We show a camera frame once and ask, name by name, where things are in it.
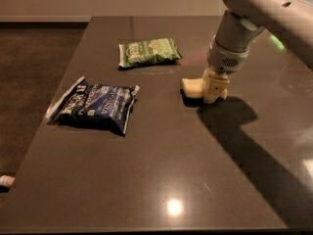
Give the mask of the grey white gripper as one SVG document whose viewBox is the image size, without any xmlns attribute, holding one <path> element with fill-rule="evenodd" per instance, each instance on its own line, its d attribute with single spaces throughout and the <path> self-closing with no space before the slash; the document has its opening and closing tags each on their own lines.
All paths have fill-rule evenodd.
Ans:
<svg viewBox="0 0 313 235">
<path fill-rule="evenodd" d="M 238 71 L 248 53 L 249 48 L 231 40 L 224 41 L 217 36 L 213 37 L 207 55 L 209 68 L 204 70 L 202 77 L 203 101 L 206 104 L 213 104 L 217 99 L 227 98 L 230 80 L 226 73 Z"/>
</svg>

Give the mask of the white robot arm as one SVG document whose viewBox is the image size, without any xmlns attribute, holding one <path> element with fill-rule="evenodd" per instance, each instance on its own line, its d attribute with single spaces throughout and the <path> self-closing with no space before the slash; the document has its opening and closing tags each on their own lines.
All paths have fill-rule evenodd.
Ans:
<svg viewBox="0 0 313 235">
<path fill-rule="evenodd" d="M 313 67 L 313 4 L 305 0 L 223 0 L 227 7 L 210 44 L 203 74 L 207 104 L 227 96 L 228 75 L 240 69 L 253 40 L 274 34 L 307 67 Z"/>
</svg>

